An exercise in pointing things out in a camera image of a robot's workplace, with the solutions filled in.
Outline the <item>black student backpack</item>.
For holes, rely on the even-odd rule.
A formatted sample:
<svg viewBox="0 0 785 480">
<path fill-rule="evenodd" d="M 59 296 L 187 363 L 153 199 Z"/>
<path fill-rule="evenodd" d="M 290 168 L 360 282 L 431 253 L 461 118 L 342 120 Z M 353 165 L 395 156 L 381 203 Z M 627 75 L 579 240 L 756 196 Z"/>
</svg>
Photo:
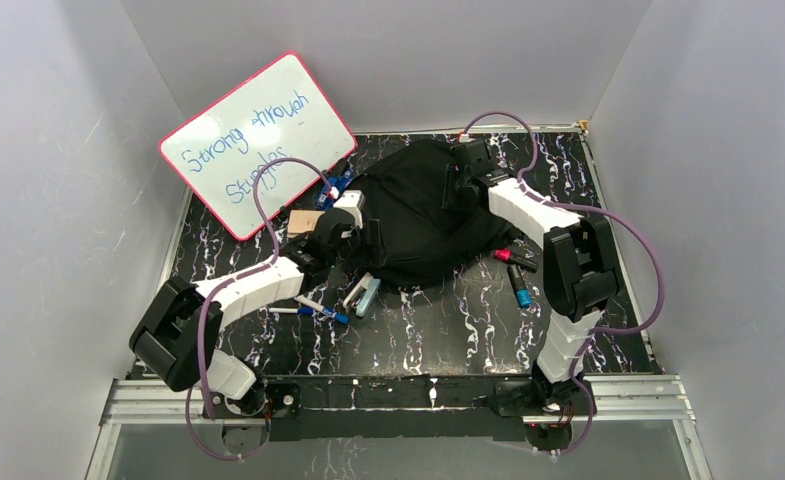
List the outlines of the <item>black student backpack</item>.
<svg viewBox="0 0 785 480">
<path fill-rule="evenodd" d="M 428 286 L 521 237 L 519 229 L 487 210 L 442 207 L 446 169 L 452 162 L 450 144 L 423 139 L 357 176 L 349 188 L 364 195 L 363 219 L 380 222 L 384 261 L 371 263 L 361 248 L 344 259 L 343 268 L 368 272 L 393 286 Z"/>
</svg>

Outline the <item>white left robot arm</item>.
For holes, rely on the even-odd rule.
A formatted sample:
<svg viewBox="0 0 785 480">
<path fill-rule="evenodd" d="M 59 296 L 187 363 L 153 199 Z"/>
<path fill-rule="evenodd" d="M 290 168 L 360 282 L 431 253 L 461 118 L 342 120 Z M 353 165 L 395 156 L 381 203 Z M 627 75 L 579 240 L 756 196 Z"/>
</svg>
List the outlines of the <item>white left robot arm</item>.
<svg viewBox="0 0 785 480">
<path fill-rule="evenodd" d="M 262 411 L 267 391 L 252 367 L 216 348 L 228 324 L 325 282 L 338 260 L 364 255 L 381 262 L 381 223 L 343 208 L 279 246 L 271 258 L 238 273 L 192 283 L 166 280 L 133 330 L 129 348 L 171 390 L 194 386 L 226 397 L 243 416 Z"/>
</svg>

